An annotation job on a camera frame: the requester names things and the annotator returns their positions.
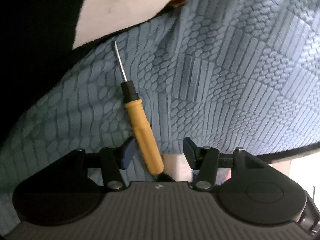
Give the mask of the white plug charger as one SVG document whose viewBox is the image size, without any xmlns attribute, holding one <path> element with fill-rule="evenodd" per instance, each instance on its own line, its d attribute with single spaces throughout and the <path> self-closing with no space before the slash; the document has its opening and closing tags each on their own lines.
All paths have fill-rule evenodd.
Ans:
<svg viewBox="0 0 320 240">
<path fill-rule="evenodd" d="M 163 163 L 164 173 L 174 181 L 192 181 L 193 171 L 183 153 L 163 154 Z"/>
</svg>

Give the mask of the yellow handled screwdriver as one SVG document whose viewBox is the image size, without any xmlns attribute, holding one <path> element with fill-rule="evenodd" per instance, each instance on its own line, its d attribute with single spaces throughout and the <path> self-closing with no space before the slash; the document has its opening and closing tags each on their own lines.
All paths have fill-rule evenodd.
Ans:
<svg viewBox="0 0 320 240">
<path fill-rule="evenodd" d="M 125 74 L 117 43 L 114 43 L 114 51 L 123 78 L 120 86 L 124 96 L 124 107 L 129 115 L 133 133 L 148 171 L 152 175 L 159 175 L 164 171 L 164 164 L 150 123 L 146 117 L 142 100 L 136 92 L 133 81 L 129 80 Z"/>
</svg>

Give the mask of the blue textured seat cover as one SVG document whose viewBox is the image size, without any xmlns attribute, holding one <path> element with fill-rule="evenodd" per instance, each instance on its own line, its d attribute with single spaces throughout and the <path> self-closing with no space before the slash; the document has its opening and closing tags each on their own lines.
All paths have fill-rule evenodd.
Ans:
<svg viewBox="0 0 320 240">
<path fill-rule="evenodd" d="M 319 142 L 319 0 L 187 0 L 79 52 L 22 116 L 1 148 L 2 235 L 21 181 L 132 134 L 114 45 L 162 153 L 186 137 L 269 156 Z"/>
</svg>

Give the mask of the pink cardboard box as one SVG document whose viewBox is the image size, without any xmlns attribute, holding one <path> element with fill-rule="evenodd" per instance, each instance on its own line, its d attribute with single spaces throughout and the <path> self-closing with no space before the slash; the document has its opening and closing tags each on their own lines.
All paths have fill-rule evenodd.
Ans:
<svg viewBox="0 0 320 240">
<path fill-rule="evenodd" d="M 297 182 L 319 208 L 319 152 L 270 166 Z"/>
</svg>

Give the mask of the red white black striped blanket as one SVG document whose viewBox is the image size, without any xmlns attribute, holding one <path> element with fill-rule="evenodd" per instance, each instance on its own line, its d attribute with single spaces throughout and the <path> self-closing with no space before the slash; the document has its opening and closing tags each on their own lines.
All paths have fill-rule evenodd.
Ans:
<svg viewBox="0 0 320 240">
<path fill-rule="evenodd" d="M 1 142 L 96 40 L 185 0 L 1 0 Z"/>
</svg>

